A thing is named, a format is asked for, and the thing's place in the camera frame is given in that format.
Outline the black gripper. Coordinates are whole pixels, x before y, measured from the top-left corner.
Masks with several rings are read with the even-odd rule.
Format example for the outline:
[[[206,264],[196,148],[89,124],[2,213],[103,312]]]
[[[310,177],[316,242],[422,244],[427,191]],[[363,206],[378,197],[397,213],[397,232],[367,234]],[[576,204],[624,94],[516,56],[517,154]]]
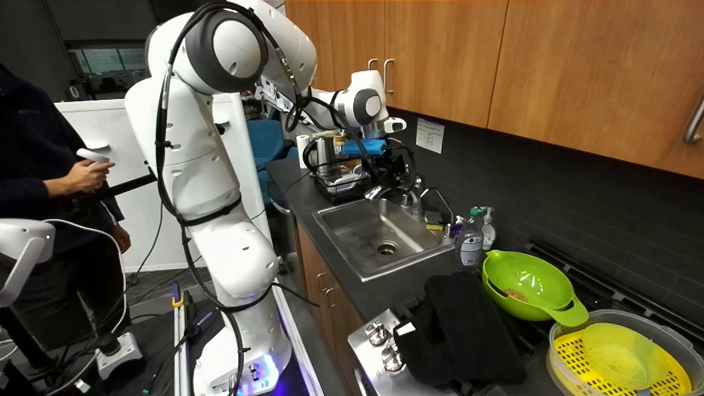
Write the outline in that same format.
[[[412,148],[398,138],[388,142],[388,151],[384,157],[388,170],[385,181],[398,189],[409,191],[416,184],[416,157]]]

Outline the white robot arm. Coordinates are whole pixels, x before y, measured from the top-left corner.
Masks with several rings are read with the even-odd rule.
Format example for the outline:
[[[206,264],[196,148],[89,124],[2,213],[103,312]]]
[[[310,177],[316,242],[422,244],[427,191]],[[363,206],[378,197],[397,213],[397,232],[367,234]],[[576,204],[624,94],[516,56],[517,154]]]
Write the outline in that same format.
[[[184,248],[206,260],[223,312],[223,331],[196,358],[195,396],[265,396],[293,354],[273,297],[280,260],[244,211],[214,100],[254,91],[268,103],[286,100],[288,117],[345,131],[401,132],[405,122],[388,112],[376,71],[357,71],[338,92],[318,91],[316,44],[265,0],[210,0],[159,25],[148,69],[125,94],[128,120]]]

